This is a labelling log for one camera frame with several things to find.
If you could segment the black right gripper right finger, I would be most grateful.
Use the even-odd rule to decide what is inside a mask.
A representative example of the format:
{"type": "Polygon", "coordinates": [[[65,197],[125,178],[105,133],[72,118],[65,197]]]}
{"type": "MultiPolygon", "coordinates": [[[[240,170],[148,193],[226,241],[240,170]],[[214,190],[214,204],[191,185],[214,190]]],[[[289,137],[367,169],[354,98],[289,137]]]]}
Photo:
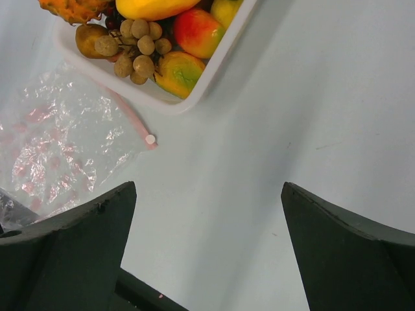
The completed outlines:
{"type": "Polygon", "coordinates": [[[414,234],[289,182],[281,202],[310,310],[414,309],[414,234]]]}

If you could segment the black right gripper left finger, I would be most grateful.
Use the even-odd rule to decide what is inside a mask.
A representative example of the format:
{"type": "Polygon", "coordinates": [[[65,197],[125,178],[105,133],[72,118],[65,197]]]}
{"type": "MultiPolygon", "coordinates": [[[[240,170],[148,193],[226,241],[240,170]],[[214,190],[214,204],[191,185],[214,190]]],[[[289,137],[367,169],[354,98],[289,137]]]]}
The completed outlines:
{"type": "Polygon", "coordinates": [[[135,206],[129,181],[1,234],[1,309],[108,310],[135,206]]]}

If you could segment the clear zip top bag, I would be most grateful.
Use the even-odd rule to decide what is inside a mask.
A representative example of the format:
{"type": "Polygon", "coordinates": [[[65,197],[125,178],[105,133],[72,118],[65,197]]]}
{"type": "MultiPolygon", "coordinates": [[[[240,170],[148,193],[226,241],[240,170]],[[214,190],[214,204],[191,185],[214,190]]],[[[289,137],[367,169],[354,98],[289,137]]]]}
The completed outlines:
{"type": "Polygon", "coordinates": [[[156,146],[120,95],[60,64],[1,105],[1,230],[91,200],[156,146]]]}

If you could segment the brown longan bunch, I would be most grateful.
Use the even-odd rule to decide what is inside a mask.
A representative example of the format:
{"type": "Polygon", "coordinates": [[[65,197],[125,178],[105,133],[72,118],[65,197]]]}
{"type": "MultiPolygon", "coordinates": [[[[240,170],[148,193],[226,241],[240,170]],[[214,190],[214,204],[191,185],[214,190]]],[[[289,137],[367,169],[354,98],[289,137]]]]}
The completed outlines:
{"type": "Polygon", "coordinates": [[[159,23],[143,19],[126,19],[118,29],[100,36],[94,43],[95,52],[114,63],[114,73],[137,85],[154,79],[160,58],[172,51],[172,43],[163,37],[159,23]]]}

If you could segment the orange pineapple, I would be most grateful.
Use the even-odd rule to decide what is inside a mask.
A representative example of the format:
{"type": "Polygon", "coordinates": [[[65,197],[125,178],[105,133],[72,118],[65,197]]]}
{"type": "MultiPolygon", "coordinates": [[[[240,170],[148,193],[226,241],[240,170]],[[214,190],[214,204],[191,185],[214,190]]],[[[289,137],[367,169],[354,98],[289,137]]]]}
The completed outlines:
{"type": "Polygon", "coordinates": [[[100,20],[113,1],[103,0],[39,0],[40,8],[62,18],[70,25],[100,20]]]}

